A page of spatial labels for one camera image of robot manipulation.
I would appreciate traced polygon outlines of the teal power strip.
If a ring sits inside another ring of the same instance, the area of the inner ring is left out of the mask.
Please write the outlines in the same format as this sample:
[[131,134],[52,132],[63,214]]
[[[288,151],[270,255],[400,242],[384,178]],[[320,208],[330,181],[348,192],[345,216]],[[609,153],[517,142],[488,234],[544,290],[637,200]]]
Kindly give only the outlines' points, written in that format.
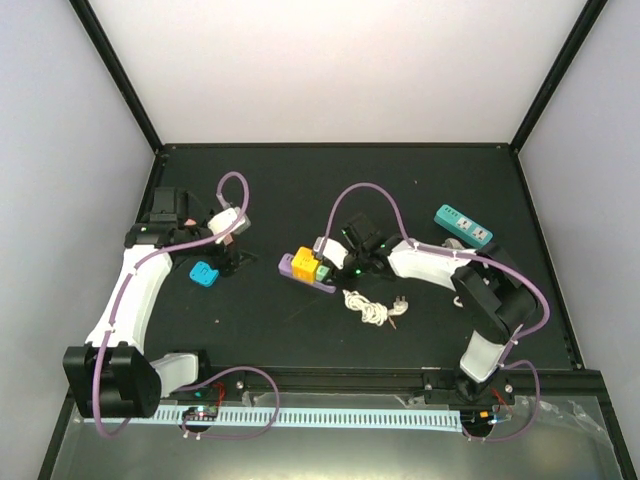
[[450,205],[443,204],[435,213],[434,222],[475,249],[493,240],[493,233]]

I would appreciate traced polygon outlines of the right circuit board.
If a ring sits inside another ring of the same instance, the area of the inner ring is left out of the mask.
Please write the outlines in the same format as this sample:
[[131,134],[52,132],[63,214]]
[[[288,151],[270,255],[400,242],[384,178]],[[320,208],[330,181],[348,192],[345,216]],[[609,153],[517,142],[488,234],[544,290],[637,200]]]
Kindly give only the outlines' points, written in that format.
[[496,425],[510,421],[514,412],[506,407],[491,410],[461,411],[460,419],[471,426]]

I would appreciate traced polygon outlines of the black frame post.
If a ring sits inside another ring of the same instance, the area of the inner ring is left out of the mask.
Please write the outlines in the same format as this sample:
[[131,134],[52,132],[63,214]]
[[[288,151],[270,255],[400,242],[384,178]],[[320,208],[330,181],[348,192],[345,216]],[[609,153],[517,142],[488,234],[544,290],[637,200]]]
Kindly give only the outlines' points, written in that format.
[[607,3],[607,0],[588,0],[584,3],[509,144],[511,151],[522,151]]
[[114,81],[120,95],[134,117],[151,150],[160,151],[163,143],[154,128],[125,68],[123,67],[106,31],[104,30],[91,2],[88,0],[70,0],[74,13],[80,20],[96,52]]

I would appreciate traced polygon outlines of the right black frame post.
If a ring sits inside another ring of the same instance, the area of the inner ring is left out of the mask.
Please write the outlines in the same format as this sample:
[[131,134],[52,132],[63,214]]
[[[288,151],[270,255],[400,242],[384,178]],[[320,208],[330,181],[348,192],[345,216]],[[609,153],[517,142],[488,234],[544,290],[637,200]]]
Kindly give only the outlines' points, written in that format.
[[509,144],[511,151],[522,151],[607,3],[607,0],[588,0],[584,3]]

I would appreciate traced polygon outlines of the left black frame post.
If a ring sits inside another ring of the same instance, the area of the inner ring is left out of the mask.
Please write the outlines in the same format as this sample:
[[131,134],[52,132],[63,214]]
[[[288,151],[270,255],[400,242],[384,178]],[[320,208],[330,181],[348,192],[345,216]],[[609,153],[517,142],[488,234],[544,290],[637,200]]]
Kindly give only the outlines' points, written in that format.
[[104,30],[91,2],[88,0],[70,0],[74,13],[80,20],[96,52],[114,81],[120,95],[134,117],[151,150],[160,151],[163,143],[154,128],[125,68],[123,67],[106,31]]

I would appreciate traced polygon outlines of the yellow cube socket adapter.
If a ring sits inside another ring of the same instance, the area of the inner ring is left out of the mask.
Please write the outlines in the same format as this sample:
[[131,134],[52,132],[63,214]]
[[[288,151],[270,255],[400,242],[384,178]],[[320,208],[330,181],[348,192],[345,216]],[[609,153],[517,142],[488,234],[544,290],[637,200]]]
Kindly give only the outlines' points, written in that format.
[[291,260],[292,276],[303,283],[313,284],[320,262],[315,258],[312,249],[301,246]]

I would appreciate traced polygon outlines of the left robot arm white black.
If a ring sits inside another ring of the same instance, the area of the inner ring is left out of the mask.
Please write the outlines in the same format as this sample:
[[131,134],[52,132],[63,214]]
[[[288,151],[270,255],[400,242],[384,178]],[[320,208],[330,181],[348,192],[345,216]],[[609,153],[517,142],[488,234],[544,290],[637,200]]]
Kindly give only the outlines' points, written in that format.
[[231,240],[250,225],[248,205],[233,206],[222,193],[216,197],[220,211],[192,224],[189,193],[158,187],[150,211],[127,232],[122,267],[103,314],[84,344],[69,347],[63,356],[69,388],[83,417],[149,418],[161,399],[179,389],[193,399],[213,391],[215,376],[202,366],[201,353],[169,353],[150,361],[144,345],[176,254],[209,250],[223,268],[237,268],[239,255]]

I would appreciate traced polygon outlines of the green plug adapter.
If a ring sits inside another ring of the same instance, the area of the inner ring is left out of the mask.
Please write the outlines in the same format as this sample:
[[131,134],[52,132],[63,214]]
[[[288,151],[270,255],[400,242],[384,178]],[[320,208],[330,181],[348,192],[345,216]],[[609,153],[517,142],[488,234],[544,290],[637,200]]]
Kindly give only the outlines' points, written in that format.
[[323,282],[330,274],[331,269],[325,265],[319,265],[316,273],[315,273],[315,280],[317,282]]

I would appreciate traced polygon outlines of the purple power strip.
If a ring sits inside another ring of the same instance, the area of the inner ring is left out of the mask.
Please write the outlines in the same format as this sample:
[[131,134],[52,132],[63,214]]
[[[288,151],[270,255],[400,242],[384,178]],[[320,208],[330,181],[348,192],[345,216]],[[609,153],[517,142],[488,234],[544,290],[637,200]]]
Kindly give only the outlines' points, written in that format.
[[285,253],[281,259],[279,260],[278,263],[278,271],[279,274],[282,275],[285,278],[288,278],[290,280],[293,280],[299,284],[302,284],[304,286],[307,287],[312,287],[315,288],[316,290],[320,290],[322,292],[325,293],[329,293],[329,294],[334,294],[336,292],[336,287],[333,285],[327,285],[324,284],[322,282],[306,282],[303,281],[297,277],[295,277],[293,275],[293,270],[292,270],[292,261],[293,261],[294,256],[291,253]]

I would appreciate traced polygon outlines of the left circuit board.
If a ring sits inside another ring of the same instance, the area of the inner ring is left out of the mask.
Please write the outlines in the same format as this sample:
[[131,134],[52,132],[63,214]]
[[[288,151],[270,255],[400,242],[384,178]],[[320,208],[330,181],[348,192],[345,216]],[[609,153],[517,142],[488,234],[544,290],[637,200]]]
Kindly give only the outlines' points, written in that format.
[[192,406],[182,413],[183,421],[213,422],[218,416],[216,406]]

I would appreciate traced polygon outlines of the blue cube socket adapter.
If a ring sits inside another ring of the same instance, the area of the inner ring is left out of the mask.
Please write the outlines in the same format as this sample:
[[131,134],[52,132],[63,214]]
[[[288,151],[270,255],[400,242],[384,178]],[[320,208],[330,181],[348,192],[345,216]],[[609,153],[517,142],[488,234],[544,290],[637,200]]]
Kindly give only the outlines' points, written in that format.
[[189,272],[189,278],[192,282],[206,288],[213,286],[219,276],[219,270],[204,261],[198,261]]

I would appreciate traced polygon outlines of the circuit board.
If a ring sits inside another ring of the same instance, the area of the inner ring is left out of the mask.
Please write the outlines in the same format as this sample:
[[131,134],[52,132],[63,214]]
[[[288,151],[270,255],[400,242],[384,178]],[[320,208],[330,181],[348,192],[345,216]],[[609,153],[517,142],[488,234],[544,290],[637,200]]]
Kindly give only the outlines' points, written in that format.
[[461,411],[460,419],[471,426],[496,425],[510,421],[514,412],[506,407],[491,410]]
[[216,406],[192,406],[182,413],[183,421],[213,422],[218,416]]

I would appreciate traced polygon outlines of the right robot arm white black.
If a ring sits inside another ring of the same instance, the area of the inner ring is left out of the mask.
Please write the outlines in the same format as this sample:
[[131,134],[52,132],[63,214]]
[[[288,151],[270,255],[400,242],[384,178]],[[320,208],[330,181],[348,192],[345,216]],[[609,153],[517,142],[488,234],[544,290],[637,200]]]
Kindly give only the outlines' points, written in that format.
[[490,242],[480,249],[452,249],[421,243],[401,234],[386,237],[359,214],[342,229],[348,247],[334,262],[334,280],[364,273],[388,280],[419,280],[454,292],[470,315],[472,333],[454,374],[454,390],[476,403],[491,390],[511,349],[526,334],[524,325],[538,312],[550,316],[548,302],[512,259]]

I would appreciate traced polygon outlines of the black front rail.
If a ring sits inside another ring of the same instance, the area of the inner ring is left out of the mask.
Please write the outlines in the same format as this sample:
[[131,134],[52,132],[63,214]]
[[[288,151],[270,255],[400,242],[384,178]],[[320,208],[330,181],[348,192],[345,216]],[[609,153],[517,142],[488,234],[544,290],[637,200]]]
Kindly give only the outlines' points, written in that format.
[[282,393],[309,394],[397,394],[404,398],[422,398],[428,404],[488,405],[502,395],[513,402],[516,395],[532,396],[536,390],[543,396],[596,396],[605,395],[602,375],[595,370],[540,370],[533,375],[528,367],[499,371],[490,380],[477,385],[451,369],[442,370],[287,370],[270,372],[270,379],[245,368],[231,373],[220,373],[214,380],[198,378],[196,382],[170,387],[157,374],[142,376],[107,373],[101,379],[101,389],[116,402],[122,401],[129,413],[148,417],[151,408],[161,398],[212,399],[211,392],[222,387],[225,398],[238,401],[245,393],[257,395],[277,388]]

